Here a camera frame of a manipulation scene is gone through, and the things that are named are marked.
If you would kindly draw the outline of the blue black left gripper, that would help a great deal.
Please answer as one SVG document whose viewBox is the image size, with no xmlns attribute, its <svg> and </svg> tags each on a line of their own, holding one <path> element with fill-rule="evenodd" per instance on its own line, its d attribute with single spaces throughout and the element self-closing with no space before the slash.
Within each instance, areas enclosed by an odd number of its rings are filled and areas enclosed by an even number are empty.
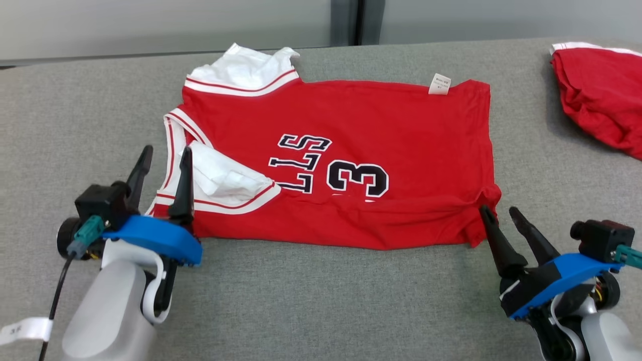
<svg viewBox="0 0 642 361">
<path fill-rule="evenodd" d="M 126 205 L 130 210 L 138 210 L 144 178 L 150 170 L 152 159 L 153 146 L 146 145 L 127 180 Z M 183 151 L 180 171 L 174 203 L 168 208 L 170 223 L 152 217 L 132 215 L 120 229 L 103 231 L 102 238 L 124 240 L 184 265 L 200 266 L 203 247 L 190 231 L 184 229 L 192 228 L 195 212 L 193 154 L 188 146 Z"/>
</svg>

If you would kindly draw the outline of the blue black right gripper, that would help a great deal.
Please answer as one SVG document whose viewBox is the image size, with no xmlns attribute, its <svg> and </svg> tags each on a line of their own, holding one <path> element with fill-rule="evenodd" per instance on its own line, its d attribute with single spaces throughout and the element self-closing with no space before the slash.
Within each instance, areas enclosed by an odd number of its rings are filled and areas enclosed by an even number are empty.
<svg viewBox="0 0 642 361">
<path fill-rule="evenodd" d="M 559 293 L 567 292 L 601 272 L 620 270 L 624 266 L 621 263 L 597 261 L 579 253 L 560 256 L 557 249 L 517 207 L 510 207 L 512 222 L 527 240 L 540 266 L 523 273 L 528 262 L 506 239 L 496 215 L 486 204 L 479 208 L 479 213 L 499 276 L 517 278 L 500 294 L 501 307 L 509 318 L 524 318 L 530 308 L 545 304 Z"/>
</svg>

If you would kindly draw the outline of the red white-trimmed shorts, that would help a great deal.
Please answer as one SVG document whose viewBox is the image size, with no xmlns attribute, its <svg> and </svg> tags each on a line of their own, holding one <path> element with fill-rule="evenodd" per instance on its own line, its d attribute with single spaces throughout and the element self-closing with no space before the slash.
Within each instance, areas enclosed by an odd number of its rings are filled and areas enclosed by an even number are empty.
<svg viewBox="0 0 642 361">
<path fill-rule="evenodd" d="M 642 161 L 642 53 L 591 43 L 550 50 L 560 103 L 597 141 Z"/>
</svg>

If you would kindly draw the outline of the red white basketball jersey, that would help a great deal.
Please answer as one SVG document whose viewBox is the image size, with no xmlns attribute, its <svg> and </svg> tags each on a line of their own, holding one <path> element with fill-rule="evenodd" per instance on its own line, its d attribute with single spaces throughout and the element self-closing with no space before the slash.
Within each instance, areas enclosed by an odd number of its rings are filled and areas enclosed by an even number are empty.
<svg viewBox="0 0 642 361">
<path fill-rule="evenodd" d="M 486 239 L 495 210 L 491 88 L 305 82 L 282 48 L 232 44 L 193 69 L 164 116 L 167 175 L 149 210 L 177 198 L 193 154 L 198 238 L 397 250 Z"/>
</svg>

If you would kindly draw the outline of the grey fabric covered platform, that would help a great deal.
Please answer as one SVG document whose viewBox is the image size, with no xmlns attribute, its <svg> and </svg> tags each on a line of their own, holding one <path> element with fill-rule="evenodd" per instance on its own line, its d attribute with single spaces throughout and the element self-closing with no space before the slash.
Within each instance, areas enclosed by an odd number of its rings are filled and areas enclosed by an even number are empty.
<svg viewBox="0 0 642 361">
<path fill-rule="evenodd" d="M 427 85 L 435 73 L 491 85 L 501 229 L 530 263 L 508 207 L 560 252 L 576 220 L 635 228 L 642 162 L 585 135 L 560 106 L 550 48 L 569 38 L 299 49 L 307 82 Z M 59 226 L 91 184 L 126 179 L 154 146 L 140 205 L 166 174 L 163 115 L 217 53 L 92 59 L 0 70 L 0 328 L 50 313 L 65 261 Z M 210 239 L 181 268 L 153 361 L 539 361 L 530 327 L 506 318 L 487 244 L 367 251 Z"/>
</svg>

